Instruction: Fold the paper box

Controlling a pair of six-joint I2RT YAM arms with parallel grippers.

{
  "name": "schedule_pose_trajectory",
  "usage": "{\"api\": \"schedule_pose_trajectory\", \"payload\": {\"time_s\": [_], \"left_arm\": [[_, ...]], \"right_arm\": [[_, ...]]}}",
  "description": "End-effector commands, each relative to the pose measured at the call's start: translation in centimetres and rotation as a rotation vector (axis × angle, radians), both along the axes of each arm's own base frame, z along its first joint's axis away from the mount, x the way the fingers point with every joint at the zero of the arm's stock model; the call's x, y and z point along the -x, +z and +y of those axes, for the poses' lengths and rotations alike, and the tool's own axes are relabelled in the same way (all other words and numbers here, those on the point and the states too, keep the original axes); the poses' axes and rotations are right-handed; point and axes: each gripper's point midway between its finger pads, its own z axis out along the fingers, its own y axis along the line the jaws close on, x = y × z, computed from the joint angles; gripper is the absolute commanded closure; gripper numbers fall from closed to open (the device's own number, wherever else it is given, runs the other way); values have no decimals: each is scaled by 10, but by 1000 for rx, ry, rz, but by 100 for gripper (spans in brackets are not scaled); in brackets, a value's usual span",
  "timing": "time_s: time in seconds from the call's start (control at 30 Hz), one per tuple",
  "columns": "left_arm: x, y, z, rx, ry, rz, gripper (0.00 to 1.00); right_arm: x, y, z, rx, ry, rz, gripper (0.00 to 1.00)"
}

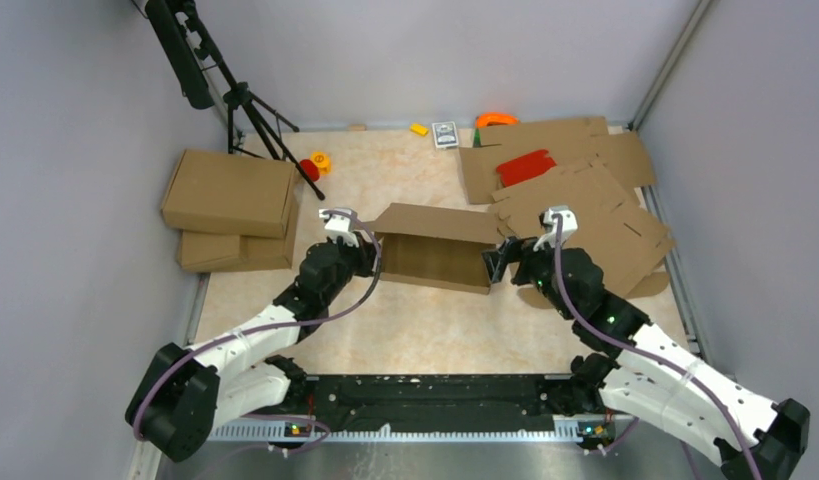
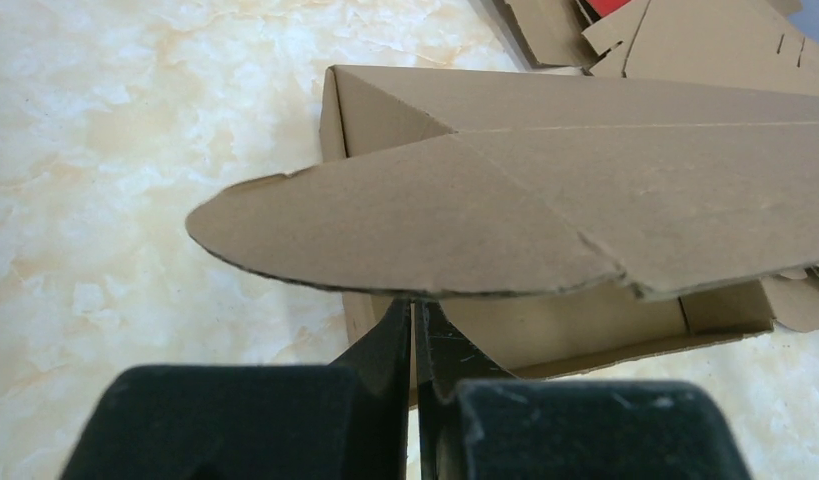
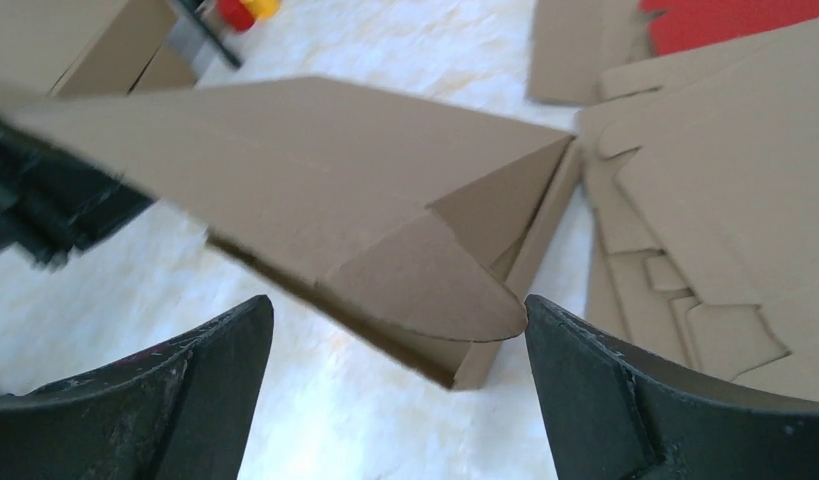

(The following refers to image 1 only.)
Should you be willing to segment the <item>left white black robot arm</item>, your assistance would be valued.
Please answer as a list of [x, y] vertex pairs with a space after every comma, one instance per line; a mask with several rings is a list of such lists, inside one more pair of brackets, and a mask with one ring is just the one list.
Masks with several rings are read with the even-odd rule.
[[382, 247], [349, 208], [322, 209], [325, 241], [312, 245], [294, 280], [240, 326], [189, 347], [154, 355], [125, 412], [134, 437], [181, 462], [219, 427], [260, 408], [293, 413], [305, 386], [271, 362], [308, 331], [339, 319], [332, 302], [356, 277], [379, 280]]

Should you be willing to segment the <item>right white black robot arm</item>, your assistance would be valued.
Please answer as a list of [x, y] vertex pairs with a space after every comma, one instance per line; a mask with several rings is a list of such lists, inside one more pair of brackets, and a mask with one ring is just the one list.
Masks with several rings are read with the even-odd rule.
[[603, 270], [570, 248], [575, 213], [551, 207], [538, 237], [508, 237], [482, 259], [491, 283], [532, 286], [592, 354], [572, 362], [571, 397], [585, 412], [630, 414], [694, 449], [727, 479], [788, 479], [808, 447], [810, 412], [776, 402], [723, 375], [673, 341], [646, 313], [610, 292]]

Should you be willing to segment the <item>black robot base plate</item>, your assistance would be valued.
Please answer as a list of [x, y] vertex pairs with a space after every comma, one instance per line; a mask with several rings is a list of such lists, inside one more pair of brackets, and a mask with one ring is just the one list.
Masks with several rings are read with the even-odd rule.
[[595, 387], [556, 374], [309, 376], [258, 411], [307, 416], [334, 433], [541, 432], [559, 417], [611, 417]]

